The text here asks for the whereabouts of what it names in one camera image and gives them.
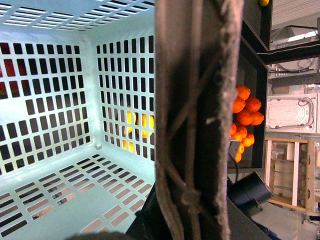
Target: yellow fruit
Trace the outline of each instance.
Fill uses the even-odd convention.
[[[132,123],[132,113],[131,111],[126,112],[126,122],[128,124],[135,124],[137,120],[137,114],[134,112],[133,113],[133,123]],[[128,126],[128,134],[132,132],[132,127]]]
[[[242,136],[241,136],[241,133],[236,131],[233,135],[231,135],[231,138],[235,139],[235,140],[238,140],[239,142],[242,141]]]
[[[250,138],[251,145],[255,143],[255,136],[252,133],[248,133],[248,135],[246,137]]]
[[[125,140],[122,141],[122,148],[124,150],[127,150],[127,141],[125,141]],[[134,144],[132,142],[129,142],[129,152],[131,152],[131,153],[134,152]]]
[[[261,5],[262,7],[265,7],[265,6],[268,5],[269,0],[259,0],[259,3],[260,3],[260,5]]]
[[[146,114],[142,114],[141,125],[144,128],[149,127],[150,129],[155,129],[155,118],[154,118],[154,116],[152,116],[152,115],[149,116],[149,124],[150,125],[148,126],[147,115]],[[148,137],[148,132],[146,130],[142,131],[142,137],[144,139],[146,139]]]
[[[243,154],[245,151],[245,145],[243,143],[240,143],[239,148],[238,148],[238,153]]]
[[[241,143],[243,143],[243,145],[248,148],[250,147],[252,144],[251,144],[251,138],[250,137],[245,137],[244,139],[242,139]]]
[[[239,152],[237,152],[234,159],[235,159],[235,161],[238,163],[238,162],[241,161],[242,155],[241,155]]]

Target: wooden shelf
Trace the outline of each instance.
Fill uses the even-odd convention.
[[[274,194],[269,202],[300,211],[313,212],[315,191],[312,172],[315,168],[315,142],[285,138],[266,138],[265,140],[267,141],[265,183]],[[283,152],[285,159],[272,158],[273,154],[282,154],[283,143],[294,143],[294,146],[288,144],[285,147]],[[302,150],[302,145],[305,144],[307,149]]]
[[[297,209],[297,210],[300,210],[303,212],[306,211],[306,208],[300,204],[298,204],[297,206],[293,206],[292,205],[292,198],[286,197],[286,196],[275,195],[275,196],[273,196],[272,199],[269,199],[268,202],[273,203],[273,204],[278,204],[278,205],[281,205],[284,207],[288,207],[291,209]]]

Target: black frame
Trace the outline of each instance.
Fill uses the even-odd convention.
[[[268,67],[258,53],[267,53],[269,51],[272,9],[272,0],[270,0],[269,4],[265,7],[260,6],[259,1],[244,1],[239,50],[240,59],[245,59],[251,68],[256,71],[256,75],[253,76],[253,78],[256,78],[253,80],[255,83],[252,85],[254,85],[255,88],[256,98],[262,103],[260,112],[263,115],[266,115]],[[264,168],[265,124],[254,126],[253,134],[255,143],[251,147],[252,149],[250,149],[250,151],[252,151],[252,154],[250,155],[251,162],[248,162],[248,159],[240,161],[238,164],[240,173],[259,171]],[[228,173],[234,172],[234,165],[229,163]]]

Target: rectangular slot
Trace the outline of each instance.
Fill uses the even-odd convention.
[[[34,141],[34,145],[35,145],[35,149],[41,149],[42,148],[42,141],[41,141],[41,138],[40,136],[35,136],[33,138],[33,141]]]
[[[8,123],[6,125],[6,127],[7,127],[7,130],[8,130],[8,133],[9,133],[9,137],[11,139],[14,139],[14,138],[16,138],[18,136],[17,130],[16,130],[16,126],[15,126],[14,123]]]
[[[114,227],[116,227],[116,226],[118,226],[121,222],[123,222],[127,217],[129,217],[129,213],[123,212],[123,213],[121,213],[120,216],[118,216],[117,218],[115,218],[115,219],[111,222],[111,224],[112,224]]]
[[[44,78],[43,79],[43,87],[44,87],[44,92],[51,93],[51,87],[50,87],[50,81],[49,78]]]
[[[7,230],[2,231],[2,232],[1,232],[1,236],[2,236],[2,237],[5,237],[5,236],[13,233],[14,231],[22,228],[22,227],[25,226],[25,225],[27,225],[27,221],[26,221],[26,220],[23,220],[23,221],[19,222],[18,224],[14,225],[14,226],[12,226],[12,227],[10,227],[10,228],[8,228]]]
[[[20,43],[14,43],[13,48],[14,48],[15,54],[23,54],[22,47],[21,47]]]
[[[99,227],[102,224],[102,221],[100,219],[95,220],[94,222],[90,223],[89,226],[81,230],[82,234],[89,234],[93,230],[95,230],[97,227]]]
[[[136,194],[132,194],[129,197],[127,197],[125,200],[122,201],[124,205],[128,205],[131,203],[133,200],[135,200],[138,196]]]
[[[4,128],[0,125],[0,142],[5,140],[6,140],[6,136],[5,136]]]
[[[22,88],[23,88],[23,95],[24,96],[30,96],[31,91],[30,91],[30,85],[28,80],[22,80],[21,81]]]
[[[130,210],[132,212],[135,212],[136,210],[138,210],[140,207],[142,207],[143,205],[145,204],[145,201],[140,199],[139,201],[137,201],[135,204],[133,204],[131,207],[130,207]]]
[[[56,59],[55,58],[49,58],[50,62],[50,68],[51,68],[51,73],[56,74],[57,71],[57,65],[56,65]]]
[[[113,215],[115,215],[120,210],[121,210],[121,207],[119,205],[117,205],[114,208],[112,208],[111,210],[109,210],[108,212],[106,212],[103,216],[106,219],[110,219]]]
[[[32,133],[36,133],[36,132],[39,131],[38,123],[37,123],[37,119],[36,118],[31,118],[30,119],[30,125],[31,125]]]
[[[64,58],[59,58],[59,65],[60,65],[60,72],[65,73],[66,72],[66,63]]]
[[[8,77],[14,77],[16,75],[15,69],[14,69],[14,64],[11,59],[4,59],[4,66],[6,70],[6,75]]]
[[[52,98],[52,96],[48,96],[45,98],[46,99],[46,105],[49,111],[53,111],[55,110],[54,108],[54,100]]]
[[[32,152],[31,141],[29,138],[23,140],[23,146],[26,153]]]
[[[37,98],[36,99],[36,105],[37,105],[39,113],[44,113],[46,111],[45,110],[45,105],[44,105],[44,100],[42,98]]]
[[[30,8],[30,7],[20,7],[19,10],[21,11],[26,11],[26,12],[32,12],[32,13],[37,13],[37,14],[45,14],[47,11],[41,10],[41,9],[36,9],[36,8]]]
[[[40,86],[39,79],[33,79],[32,83],[33,83],[34,94],[41,94],[41,86]]]
[[[79,193],[83,194],[83,193],[85,193],[86,191],[92,189],[94,186],[95,186],[94,183],[90,183],[89,185],[87,185],[87,186],[79,189]]]
[[[8,98],[8,94],[6,90],[6,84],[4,82],[0,82],[0,99],[7,99],[7,98]]]
[[[20,128],[20,133],[22,136],[28,134],[28,127],[27,127],[27,122],[26,121],[20,121],[19,122],[19,128]]]
[[[63,89],[64,91],[69,90],[67,77],[66,77],[66,76],[63,76],[63,77],[61,78],[61,80],[62,80],[62,89]]]
[[[21,148],[20,148],[20,143],[18,141],[15,141],[11,144],[12,149],[13,149],[13,154],[15,157],[19,156],[22,154]]]
[[[13,98],[20,97],[19,93],[19,87],[17,81],[10,81],[9,82],[10,89],[11,89],[11,95]]]
[[[28,62],[29,62],[31,75],[37,75],[38,70],[37,70],[36,60],[34,58],[30,58],[30,59],[28,59]]]
[[[47,63],[45,58],[40,58],[40,69],[42,74],[48,74]]]
[[[19,70],[20,76],[26,76],[27,70],[26,70],[25,60],[24,59],[17,59],[16,62],[18,64],[18,70]]]
[[[61,95],[55,96],[55,102],[56,102],[57,109],[62,109],[63,108]]]
[[[74,61],[72,58],[68,58],[68,68],[69,68],[69,72],[73,73],[75,71],[74,69]]]

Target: plastic basket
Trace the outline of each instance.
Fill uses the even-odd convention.
[[[0,0],[0,22],[0,238],[125,232],[155,180],[154,2]]]

